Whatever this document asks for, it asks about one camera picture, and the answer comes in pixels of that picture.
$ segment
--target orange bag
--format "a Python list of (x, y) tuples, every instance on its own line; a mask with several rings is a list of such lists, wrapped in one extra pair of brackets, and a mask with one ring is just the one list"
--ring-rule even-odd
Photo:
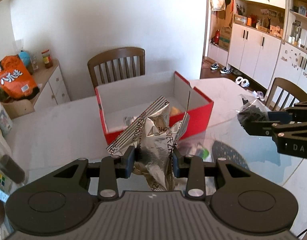
[(18, 55), (0, 61), (0, 86), (16, 100), (30, 100), (39, 93), (36, 82)]

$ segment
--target round metal screw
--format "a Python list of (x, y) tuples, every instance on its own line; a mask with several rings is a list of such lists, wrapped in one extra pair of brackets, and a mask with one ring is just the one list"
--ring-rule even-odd
[(102, 197), (113, 197), (116, 195), (116, 192), (112, 189), (103, 189), (100, 191), (100, 196)]
[(204, 192), (201, 189), (198, 188), (192, 188), (188, 191), (188, 195), (191, 197), (201, 197), (204, 194)]

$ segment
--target white tote bag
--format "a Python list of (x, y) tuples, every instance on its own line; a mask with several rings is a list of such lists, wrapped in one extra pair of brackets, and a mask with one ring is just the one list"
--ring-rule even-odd
[(225, 0), (210, 0), (212, 11), (223, 11), (225, 10)]

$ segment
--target black cable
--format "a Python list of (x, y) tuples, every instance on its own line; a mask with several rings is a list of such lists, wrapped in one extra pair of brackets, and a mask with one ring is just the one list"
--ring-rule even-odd
[(302, 231), (298, 236), (297, 236), (297, 238), (299, 237), (299, 236), (302, 236), (304, 233), (306, 233), (307, 232), (307, 228), (304, 230), (304, 231)]

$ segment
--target open cardboard box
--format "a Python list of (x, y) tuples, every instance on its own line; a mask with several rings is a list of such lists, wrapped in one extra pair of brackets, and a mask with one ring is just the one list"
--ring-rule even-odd
[(213, 101), (178, 72), (160, 72), (95, 88), (103, 133), (108, 144), (126, 128), (125, 117), (139, 116), (159, 96), (163, 95), (170, 107), (181, 113), (171, 116), (169, 126), (182, 120), (185, 112), (190, 115), (188, 128), (182, 139), (206, 130), (212, 112)]

